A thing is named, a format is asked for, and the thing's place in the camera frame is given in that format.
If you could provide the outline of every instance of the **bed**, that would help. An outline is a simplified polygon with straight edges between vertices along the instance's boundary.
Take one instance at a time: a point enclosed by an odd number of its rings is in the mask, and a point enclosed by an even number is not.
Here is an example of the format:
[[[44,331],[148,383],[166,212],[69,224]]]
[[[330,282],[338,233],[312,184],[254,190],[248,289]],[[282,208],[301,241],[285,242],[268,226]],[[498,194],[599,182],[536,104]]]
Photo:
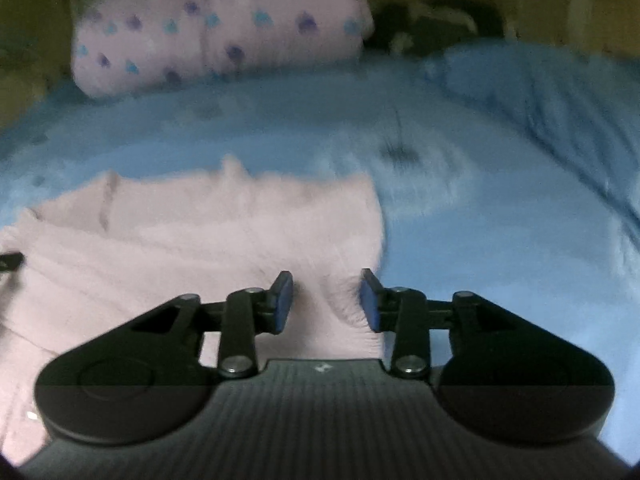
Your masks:
[[[635,463],[638,66],[485,41],[101,100],[63,82],[0,136],[0,227],[107,170],[171,176],[232,154],[253,174],[368,173],[382,282],[435,300],[473,290],[592,352],[616,381],[601,440]],[[446,362],[445,333],[432,345]]]

